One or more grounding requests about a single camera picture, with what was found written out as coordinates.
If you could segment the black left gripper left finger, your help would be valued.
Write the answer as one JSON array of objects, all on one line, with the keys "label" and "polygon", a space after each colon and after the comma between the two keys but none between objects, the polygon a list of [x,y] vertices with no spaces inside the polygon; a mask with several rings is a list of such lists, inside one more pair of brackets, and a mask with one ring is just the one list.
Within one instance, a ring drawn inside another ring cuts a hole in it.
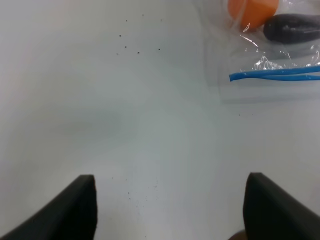
[{"label": "black left gripper left finger", "polygon": [[41,210],[1,236],[2,240],[93,240],[97,189],[93,175],[80,175]]}]

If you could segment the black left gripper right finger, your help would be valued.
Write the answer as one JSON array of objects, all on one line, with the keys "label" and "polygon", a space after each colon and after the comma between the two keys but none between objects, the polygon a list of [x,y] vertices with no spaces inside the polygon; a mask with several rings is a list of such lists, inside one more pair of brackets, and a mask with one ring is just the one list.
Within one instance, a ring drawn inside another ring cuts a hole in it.
[{"label": "black left gripper right finger", "polygon": [[247,178],[242,215],[249,240],[320,238],[320,216],[260,172]]}]

